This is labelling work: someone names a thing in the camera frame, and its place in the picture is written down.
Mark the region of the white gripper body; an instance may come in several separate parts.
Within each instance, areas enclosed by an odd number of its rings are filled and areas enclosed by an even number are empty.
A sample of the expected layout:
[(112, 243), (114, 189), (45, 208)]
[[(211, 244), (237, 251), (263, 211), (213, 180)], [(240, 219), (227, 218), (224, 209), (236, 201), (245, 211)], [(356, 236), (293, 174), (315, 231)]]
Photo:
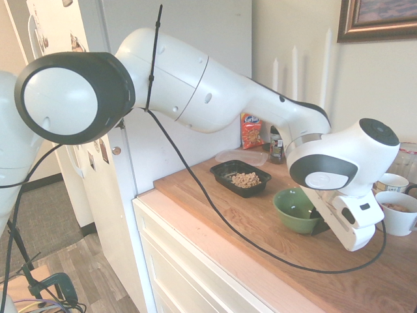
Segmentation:
[(368, 244), (379, 222), (379, 204), (372, 191), (361, 197), (309, 188), (304, 193), (345, 249), (353, 252)]

